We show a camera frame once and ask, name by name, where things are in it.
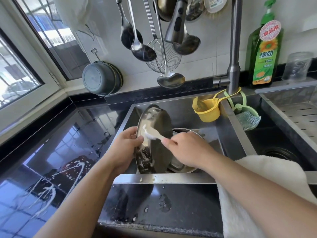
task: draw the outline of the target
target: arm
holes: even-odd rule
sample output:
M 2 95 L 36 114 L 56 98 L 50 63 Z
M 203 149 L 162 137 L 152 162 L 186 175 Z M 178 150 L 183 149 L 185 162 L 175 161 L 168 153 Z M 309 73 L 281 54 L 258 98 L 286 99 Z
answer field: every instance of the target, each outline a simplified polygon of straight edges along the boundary
M 133 139 L 135 133 L 131 127 L 118 135 L 34 238 L 91 238 L 113 180 L 126 171 L 134 148 L 143 142 L 142 136 Z
M 180 162 L 214 177 L 268 237 L 317 237 L 315 204 L 218 154 L 193 132 L 180 133 L 172 140 L 177 144 L 164 139 L 165 147 Z

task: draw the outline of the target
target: white tile wall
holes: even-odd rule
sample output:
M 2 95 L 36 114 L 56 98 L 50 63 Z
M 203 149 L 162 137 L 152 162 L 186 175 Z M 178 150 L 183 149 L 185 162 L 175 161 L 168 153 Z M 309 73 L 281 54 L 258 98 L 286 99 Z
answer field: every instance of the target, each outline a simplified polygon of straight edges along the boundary
M 153 37 L 143 1 L 131 1 L 137 29 L 143 36 L 143 43 L 147 44 Z M 265 0 L 243 0 L 239 55 L 241 70 L 244 70 L 248 36 L 260 26 L 260 20 L 265 13 L 264 2 Z M 159 33 L 152 3 L 153 1 L 149 0 L 154 25 Z M 290 53 L 298 51 L 311 51 L 317 57 L 317 28 L 303 32 L 305 22 L 316 15 L 316 7 L 317 0 L 277 0 L 273 6 L 275 18 L 282 23 L 285 30 L 279 63 L 286 62 Z M 123 0 L 123 8 L 129 19 L 125 0 Z M 162 21 L 161 24 L 164 35 L 168 23 Z M 96 48 L 102 60 L 116 65 L 121 70 L 124 85 L 120 92 L 158 86 L 156 79 L 159 74 L 151 71 L 145 63 L 134 58 L 132 53 L 121 44 L 121 18 L 115 0 L 94 0 L 90 14 L 90 26 L 99 37 L 93 41 L 85 34 L 79 34 L 80 40 L 91 61 L 96 60 L 96 56 L 90 50 Z M 201 44 L 195 53 L 182 57 L 182 61 L 175 71 L 182 73 L 186 80 L 226 73 L 230 52 L 231 0 L 228 0 L 227 6 L 219 14 L 205 15 L 186 26 L 190 34 L 201 39 Z

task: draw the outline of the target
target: black countertop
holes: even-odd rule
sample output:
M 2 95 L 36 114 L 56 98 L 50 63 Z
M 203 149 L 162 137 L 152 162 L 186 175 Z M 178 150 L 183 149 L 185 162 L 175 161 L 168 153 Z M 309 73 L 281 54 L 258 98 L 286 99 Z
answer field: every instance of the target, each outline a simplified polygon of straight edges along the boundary
M 107 151 L 132 102 L 98 103 L 69 105 L 50 132 L 1 162 L 0 237 L 34 236 Z M 99 224 L 223 237 L 216 185 L 115 184 Z

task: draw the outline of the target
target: forearm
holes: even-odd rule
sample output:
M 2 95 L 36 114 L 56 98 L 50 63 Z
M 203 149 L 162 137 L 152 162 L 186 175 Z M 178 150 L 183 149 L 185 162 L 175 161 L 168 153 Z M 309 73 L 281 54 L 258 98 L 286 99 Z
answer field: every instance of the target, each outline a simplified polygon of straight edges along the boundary
M 222 155 L 205 159 L 213 176 L 268 237 L 316 237 L 317 206 Z
M 90 238 L 113 180 L 111 165 L 101 159 L 34 237 Z

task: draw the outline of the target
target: green dish soap bottle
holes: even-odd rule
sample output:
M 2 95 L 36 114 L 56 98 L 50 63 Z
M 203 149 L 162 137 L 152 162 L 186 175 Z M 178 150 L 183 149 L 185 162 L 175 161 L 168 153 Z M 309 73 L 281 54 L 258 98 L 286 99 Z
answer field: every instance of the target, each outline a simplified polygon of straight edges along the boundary
M 264 6 L 267 12 L 261 20 L 261 26 L 250 34 L 248 39 L 245 70 L 251 88 L 262 88 L 273 82 L 281 50 L 283 28 L 274 20 L 271 11 L 276 0 L 267 0 Z

